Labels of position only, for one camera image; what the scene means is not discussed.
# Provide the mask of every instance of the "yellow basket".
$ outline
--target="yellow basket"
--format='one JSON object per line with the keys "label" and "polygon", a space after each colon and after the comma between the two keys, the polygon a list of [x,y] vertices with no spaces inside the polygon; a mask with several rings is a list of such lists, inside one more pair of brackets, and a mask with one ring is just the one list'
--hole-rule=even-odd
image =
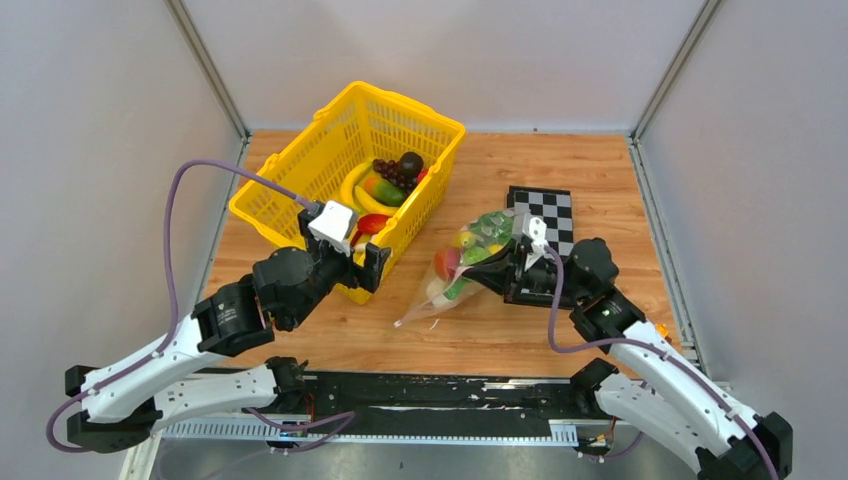
{"label": "yellow basket", "polygon": [[[465,127],[432,108],[403,95],[365,82],[353,82],[326,107],[312,124],[282,152],[268,157],[261,177],[310,200],[335,199],[345,175],[360,163],[398,159],[407,151],[421,155],[429,167],[421,181],[386,228],[371,238],[378,247],[391,247],[383,277],[392,269],[409,242],[442,201]],[[253,225],[278,247],[304,248],[297,225],[301,207],[282,194],[248,182],[230,200],[230,210]],[[364,254],[354,257],[363,264]],[[336,287],[359,304],[371,294],[362,289]]]}

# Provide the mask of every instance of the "cable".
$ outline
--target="cable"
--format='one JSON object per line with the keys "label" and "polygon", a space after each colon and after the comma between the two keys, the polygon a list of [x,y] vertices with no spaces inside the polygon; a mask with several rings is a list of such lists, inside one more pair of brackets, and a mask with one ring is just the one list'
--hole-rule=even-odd
{"label": "cable", "polygon": [[270,419],[268,419],[268,417],[256,411],[255,408],[248,408],[247,411],[252,413],[256,418],[259,419],[259,421],[261,421],[265,425],[268,425],[269,427],[278,428],[283,432],[300,432],[309,428],[320,427],[321,425],[326,425],[328,423],[332,423],[343,418],[345,419],[345,421],[341,425],[336,427],[332,432],[328,433],[327,435],[324,435],[319,440],[316,440],[312,443],[306,444],[302,447],[274,449],[275,452],[281,452],[284,455],[288,455],[289,453],[308,452],[309,450],[313,450],[320,447],[321,445],[327,443],[331,438],[338,435],[339,432],[344,430],[345,427],[347,427],[350,422],[353,421],[353,417],[356,416],[356,414],[351,411],[339,413],[338,415],[333,415],[332,417],[327,417],[323,420],[318,420],[317,422],[307,423],[304,425],[283,425],[282,423],[271,421]]}
{"label": "cable", "polygon": [[[584,343],[583,345],[578,345],[575,347],[561,347],[557,345],[555,335],[556,319],[557,313],[559,311],[559,300],[562,294],[562,285],[565,280],[565,267],[562,264],[562,259],[559,257],[559,253],[557,253],[553,248],[551,248],[550,245],[545,246],[545,252],[547,252],[551,257],[553,257],[553,261],[557,269],[557,282],[556,287],[554,288],[554,298],[551,305],[551,314],[548,320],[548,344],[551,346],[551,349],[558,353],[575,353],[583,350],[588,350],[590,348],[605,347],[607,345],[619,344],[640,347],[650,351],[651,353],[654,353],[659,357],[665,355],[666,352],[661,348],[655,347],[654,345],[651,345],[649,343],[641,342],[639,340],[633,340],[631,338],[605,338],[602,340],[595,340],[593,342]],[[689,378],[692,379],[692,381],[697,383],[698,386],[700,386],[701,389],[703,389],[704,392],[707,393],[707,395],[709,395],[713,400],[715,400],[715,402],[719,405],[719,407],[721,407],[722,410],[724,410],[725,413],[729,414],[733,411],[733,407],[731,407],[730,404],[727,403],[727,401],[722,398],[721,395],[719,395],[715,390],[713,390],[710,384],[707,383],[703,378],[701,378],[700,375],[697,375],[695,372],[693,372],[686,363],[678,360],[674,356],[667,356],[665,360],[677,367],[686,375],[688,375]],[[771,457],[769,457],[769,454],[766,451],[766,447],[765,445],[763,445],[763,442],[761,442],[760,439],[757,438],[753,430],[751,430],[751,427],[749,427],[748,424],[745,423],[745,421],[742,420],[742,417],[740,417],[738,414],[733,416],[733,421],[736,422],[737,425],[739,425],[739,427],[751,440],[751,443],[754,444],[754,448],[757,449],[757,452],[760,454],[763,463],[765,463],[766,470],[768,471],[771,479],[780,480],[780,477],[777,475],[777,470],[775,470],[774,464],[771,462]],[[624,455],[631,453],[633,449],[635,449],[635,445],[631,445],[627,448],[627,450],[621,452],[620,454],[617,454],[616,458],[621,458]]]}
{"label": "cable", "polygon": [[123,369],[123,370],[121,370],[117,373],[114,373],[109,377],[106,377],[105,379],[101,380],[100,382],[95,383],[91,387],[91,389],[85,390],[85,391],[80,391],[78,394],[76,394],[73,397],[71,397],[70,399],[66,400],[62,405],[59,406],[59,408],[56,409],[55,412],[53,412],[53,414],[50,415],[50,418],[47,419],[47,428],[46,428],[47,442],[50,443],[50,445],[53,448],[55,448],[56,450],[59,450],[61,452],[66,452],[66,453],[88,452],[89,450],[86,449],[86,448],[72,447],[72,446],[65,445],[65,444],[59,442],[59,440],[56,438],[56,433],[54,432],[55,427],[56,427],[56,421],[59,419],[59,416],[65,410],[70,408],[71,405],[82,401],[83,399],[85,399],[89,395],[96,394],[96,392],[102,390],[104,387],[110,385],[112,382],[115,382],[115,381],[117,381],[117,380],[119,380],[123,377],[126,377],[130,373],[132,373],[132,372],[138,370],[139,368],[141,368],[142,366],[144,366],[147,362],[149,362],[153,358],[157,358],[158,356],[160,356],[161,353],[167,348],[168,344],[171,343],[171,340],[174,339],[174,335],[176,335],[176,333],[177,333],[177,324],[179,323],[179,313],[180,312],[179,312],[179,303],[177,301],[177,287],[176,287],[175,282],[174,282],[174,269],[173,269],[173,265],[171,264],[171,214],[172,214],[173,209],[174,209],[174,200],[176,199],[176,196],[177,196],[177,187],[179,187],[179,185],[180,185],[180,180],[182,179],[183,174],[185,174],[186,170],[188,170],[189,168],[194,167],[196,165],[208,165],[208,166],[211,166],[211,167],[218,167],[220,169],[227,170],[227,171],[235,173],[237,175],[241,175],[242,177],[253,180],[254,182],[257,182],[261,185],[264,185],[265,187],[268,187],[271,190],[274,190],[278,193],[281,193],[281,194],[291,198],[292,200],[294,200],[297,203],[299,203],[300,205],[302,205],[303,208],[305,208],[309,212],[315,213],[315,212],[317,212],[318,208],[320,208],[319,204],[310,202],[306,198],[304,198],[304,197],[302,197],[302,196],[300,196],[300,195],[298,195],[298,194],[296,194],[296,193],[294,193],[294,192],[292,192],[292,191],[290,191],[290,190],[288,190],[284,187],[281,187],[281,186],[275,184],[274,182],[271,182],[270,180],[262,178],[262,177],[256,175],[255,173],[249,172],[249,171],[247,171],[243,168],[237,167],[235,165],[230,165],[229,163],[221,161],[221,160],[208,160],[208,159],[189,160],[188,162],[184,163],[179,169],[177,169],[177,172],[174,174],[174,179],[173,179],[173,181],[171,181],[171,189],[168,191],[168,200],[165,202],[165,219],[164,219],[165,222],[164,222],[164,229],[163,229],[163,233],[162,233],[162,248],[164,250],[164,255],[165,255],[165,283],[167,283],[167,285],[168,285],[168,297],[170,298],[170,301],[171,301],[171,321],[168,325],[168,333],[165,334],[165,337],[162,339],[162,342],[159,344],[159,346],[156,347],[156,349],[153,351],[152,354],[145,355],[144,357],[140,358],[135,363],[129,365],[125,369]]}

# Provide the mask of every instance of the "wooden table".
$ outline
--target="wooden table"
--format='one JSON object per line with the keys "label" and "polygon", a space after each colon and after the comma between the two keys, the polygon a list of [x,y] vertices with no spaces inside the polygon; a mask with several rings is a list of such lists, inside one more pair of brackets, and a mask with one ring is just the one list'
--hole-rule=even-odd
{"label": "wooden table", "polygon": [[[257,132],[246,168],[258,170],[296,132]],[[621,273],[617,285],[656,323],[665,324],[679,348],[645,209],[621,136],[469,134],[459,150],[447,195],[383,285],[365,306],[334,292],[293,333],[231,360],[255,366],[268,357],[309,360],[310,368],[421,373],[570,376],[599,350],[573,355],[551,351],[549,310],[505,305],[481,292],[454,310],[400,328],[392,323],[413,301],[433,253],[477,215],[504,207],[509,185],[572,192],[576,240],[602,237]],[[207,295],[237,281],[274,246],[230,214],[207,286]],[[581,337],[568,312],[560,312],[558,343]]]}

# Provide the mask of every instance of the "fruit in plastic bag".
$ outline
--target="fruit in plastic bag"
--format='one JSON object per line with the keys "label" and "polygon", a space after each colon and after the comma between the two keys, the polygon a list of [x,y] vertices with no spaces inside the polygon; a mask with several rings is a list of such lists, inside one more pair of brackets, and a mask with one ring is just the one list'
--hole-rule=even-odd
{"label": "fruit in plastic bag", "polygon": [[509,242],[514,216],[512,209],[485,213],[453,235],[449,245],[433,256],[412,307],[395,326],[450,310],[483,290],[482,285],[462,277],[462,272]]}

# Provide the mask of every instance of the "banana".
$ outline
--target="banana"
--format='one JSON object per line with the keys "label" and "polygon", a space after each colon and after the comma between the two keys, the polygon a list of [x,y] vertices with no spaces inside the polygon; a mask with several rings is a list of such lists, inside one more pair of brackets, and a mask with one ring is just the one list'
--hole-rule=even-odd
{"label": "banana", "polygon": [[359,182],[359,179],[364,177],[366,173],[371,171],[371,162],[362,162],[353,168],[342,180],[342,185],[339,187],[339,199],[348,207],[363,210],[353,196],[353,187]]}
{"label": "banana", "polygon": [[359,185],[353,187],[353,194],[359,204],[362,205],[369,213],[393,216],[398,210],[398,207],[387,207],[377,200],[374,200],[374,197],[368,195],[368,192]]}

